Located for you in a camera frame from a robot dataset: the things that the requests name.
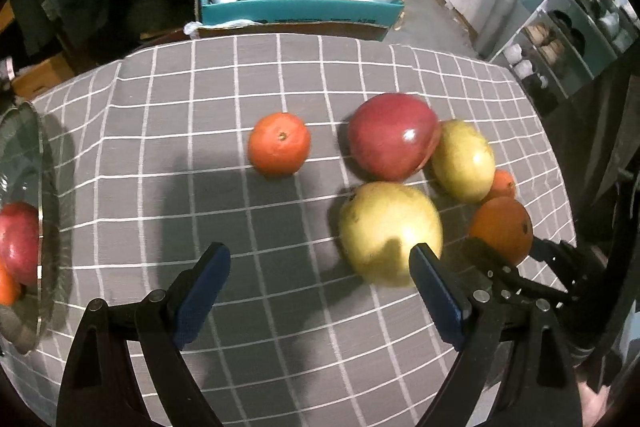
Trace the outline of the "large green yellow mango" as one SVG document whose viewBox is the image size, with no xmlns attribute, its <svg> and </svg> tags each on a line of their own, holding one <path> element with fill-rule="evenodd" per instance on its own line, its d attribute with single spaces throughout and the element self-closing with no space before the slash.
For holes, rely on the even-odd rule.
<svg viewBox="0 0 640 427">
<path fill-rule="evenodd" d="M 366 282 L 410 287 L 411 249 L 425 243 L 442 254 L 444 232 L 431 199 L 415 187 L 378 181 L 357 187 L 338 217 L 342 251 Z"/>
</svg>

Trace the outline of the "brown cardboard box under teal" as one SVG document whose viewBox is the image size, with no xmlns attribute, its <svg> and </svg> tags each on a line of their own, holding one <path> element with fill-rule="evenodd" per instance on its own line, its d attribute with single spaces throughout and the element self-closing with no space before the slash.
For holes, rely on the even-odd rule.
<svg viewBox="0 0 640 427">
<path fill-rule="evenodd" d="M 152 44 L 164 44 L 179 42 L 188 39 L 222 37 L 233 35 L 251 34 L 299 34 L 299 35 L 319 35 L 332 37 L 347 37 L 363 40 L 381 41 L 388 32 L 394 28 L 384 28 L 358 23 L 256 23 L 251 20 L 230 20 L 230 22 L 218 25 L 204 25 L 198 20 L 200 8 L 196 0 L 195 20 L 184 26 L 171 31 L 164 31 L 161 34 L 146 38 L 143 43 L 146 46 Z"/>
</svg>

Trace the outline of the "small orange tangerine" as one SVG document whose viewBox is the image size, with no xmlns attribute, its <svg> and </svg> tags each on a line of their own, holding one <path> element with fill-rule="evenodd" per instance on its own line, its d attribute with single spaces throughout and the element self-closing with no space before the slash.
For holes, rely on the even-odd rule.
<svg viewBox="0 0 640 427">
<path fill-rule="evenodd" d="M 485 196 L 485 199 L 491 200 L 497 197 L 514 198 L 515 196 L 516 183 L 512 174 L 509 171 L 497 169 L 495 171 L 494 181 L 492 181 L 491 188 Z"/>
</svg>

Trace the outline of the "large orange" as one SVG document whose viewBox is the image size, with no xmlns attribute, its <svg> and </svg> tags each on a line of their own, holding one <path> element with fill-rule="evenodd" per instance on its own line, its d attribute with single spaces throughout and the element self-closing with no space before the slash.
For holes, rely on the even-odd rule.
<svg viewBox="0 0 640 427">
<path fill-rule="evenodd" d="M 480 205 L 469 236 L 481 239 L 510 265 L 519 265 L 533 245 L 533 225 L 526 208 L 516 199 L 500 196 Z"/>
</svg>

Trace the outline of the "orange tangerine with stem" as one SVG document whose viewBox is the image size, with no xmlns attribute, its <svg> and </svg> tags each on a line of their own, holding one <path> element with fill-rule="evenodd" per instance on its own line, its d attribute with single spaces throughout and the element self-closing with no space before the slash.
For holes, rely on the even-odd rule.
<svg viewBox="0 0 640 427">
<path fill-rule="evenodd" d="M 308 158 L 311 146 L 306 124 L 290 113 L 265 116 L 250 132 L 247 158 L 264 176 L 292 176 Z"/>
</svg>

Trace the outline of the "shoe rack with shoes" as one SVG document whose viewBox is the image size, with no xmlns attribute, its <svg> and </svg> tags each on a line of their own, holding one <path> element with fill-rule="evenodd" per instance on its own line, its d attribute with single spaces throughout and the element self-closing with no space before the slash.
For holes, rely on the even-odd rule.
<svg viewBox="0 0 640 427">
<path fill-rule="evenodd" d="M 587 86 L 639 38 L 628 0 L 542 0 L 491 55 L 539 116 Z"/>
</svg>

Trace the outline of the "large red apple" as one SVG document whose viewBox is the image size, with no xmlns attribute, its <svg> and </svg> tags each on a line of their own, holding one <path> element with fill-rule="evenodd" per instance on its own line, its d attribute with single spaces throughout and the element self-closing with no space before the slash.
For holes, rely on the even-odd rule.
<svg viewBox="0 0 640 427">
<path fill-rule="evenodd" d="M 422 169 L 442 129 L 428 104 L 405 93 L 375 95 L 347 125 L 350 155 L 371 178 L 400 182 Z"/>
</svg>

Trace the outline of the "grey white checked tablecloth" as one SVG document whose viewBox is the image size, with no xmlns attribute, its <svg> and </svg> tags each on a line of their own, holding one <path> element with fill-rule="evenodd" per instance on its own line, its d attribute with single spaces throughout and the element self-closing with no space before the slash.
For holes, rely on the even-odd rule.
<svg viewBox="0 0 640 427">
<path fill-rule="evenodd" d="M 538 236 L 575 237 L 562 176 L 510 72 L 451 54 L 346 38 L 185 41 L 86 72 L 35 101 L 60 195 L 60 280 L 38 348 L 6 349 L 21 398 L 53 421 L 93 298 L 135 303 L 214 242 L 231 273 L 183 358 L 229 426 L 411 426 L 454 361 L 421 298 L 366 285 L 337 216 L 362 178 L 347 119 L 384 92 L 472 122 L 510 171 Z M 290 113 L 311 136 L 292 176 L 250 165 L 250 132 Z"/>
</svg>

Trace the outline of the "glass fruit plate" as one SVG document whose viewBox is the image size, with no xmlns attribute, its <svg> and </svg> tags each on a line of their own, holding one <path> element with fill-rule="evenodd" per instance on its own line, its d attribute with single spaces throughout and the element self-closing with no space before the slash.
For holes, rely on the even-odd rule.
<svg viewBox="0 0 640 427">
<path fill-rule="evenodd" d="M 21 290 L 1 305 L 1 335 L 35 350 L 58 286 L 58 194 L 43 122 L 28 102 L 1 118 L 1 268 Z"/>
</svg>

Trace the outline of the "red apple on plate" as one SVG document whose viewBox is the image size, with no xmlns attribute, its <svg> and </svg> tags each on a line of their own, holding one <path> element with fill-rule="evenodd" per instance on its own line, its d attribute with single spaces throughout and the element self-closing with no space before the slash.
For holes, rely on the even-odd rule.
<svg viewBox="0 0 640 427">
<path fill-rule="evenodd" d="M 27 202 L 10 202 L 1 209 L 1 260 L 18 283 L 37 284 L 39 213 Z"/>
</svg>

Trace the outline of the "yellow green pear shaped mango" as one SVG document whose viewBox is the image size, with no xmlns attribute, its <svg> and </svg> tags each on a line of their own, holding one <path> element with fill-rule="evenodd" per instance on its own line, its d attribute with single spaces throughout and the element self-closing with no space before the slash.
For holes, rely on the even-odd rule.
<svg viewBox="0 0 640 427">
<path fill-rule="evenodd" d="M 442 135 L 431 158 L 437 181 L 460 202 L 480 202 L 494 182 L 494 151 L 484 135 L 463 120 L 447 120 L 440 130 Z"/>
</svg>

